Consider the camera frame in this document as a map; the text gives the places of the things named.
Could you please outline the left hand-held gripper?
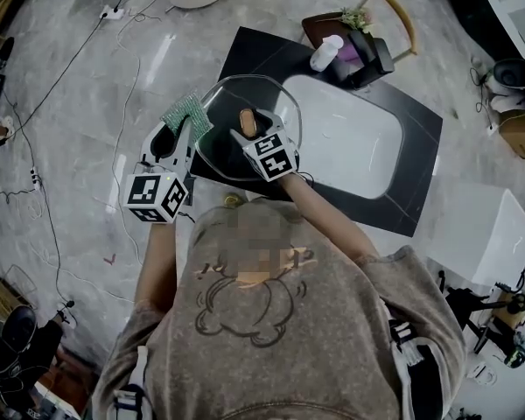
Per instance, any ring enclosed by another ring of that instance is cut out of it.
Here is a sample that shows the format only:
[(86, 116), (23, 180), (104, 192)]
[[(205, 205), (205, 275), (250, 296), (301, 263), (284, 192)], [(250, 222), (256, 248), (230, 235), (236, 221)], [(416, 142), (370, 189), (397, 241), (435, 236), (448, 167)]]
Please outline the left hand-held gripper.
[[(192, 185), (186, 183), (190, 169), (193, 127), (181, 127), (174, 134), (160, 122), (144, 139), (139, 164), (141, 173), (127, 177), (123, 206), (140, 221), (173, 223), (180, 210), (192, 203)], [(164, 159), (145, 153), (171, 153)]]

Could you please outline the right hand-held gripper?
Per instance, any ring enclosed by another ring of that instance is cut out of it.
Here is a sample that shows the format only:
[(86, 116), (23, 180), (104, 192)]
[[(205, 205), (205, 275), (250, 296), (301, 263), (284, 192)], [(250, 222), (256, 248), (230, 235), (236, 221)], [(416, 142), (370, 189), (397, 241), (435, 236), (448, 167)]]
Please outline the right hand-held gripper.
[(266, 181), (272, 182), (298, 169), (297, 148), (276, 113), (257, 108), (254, 111), (255, 138), (249, 140), (231, 129), (230, 136), (240, 145), (254, 170)]

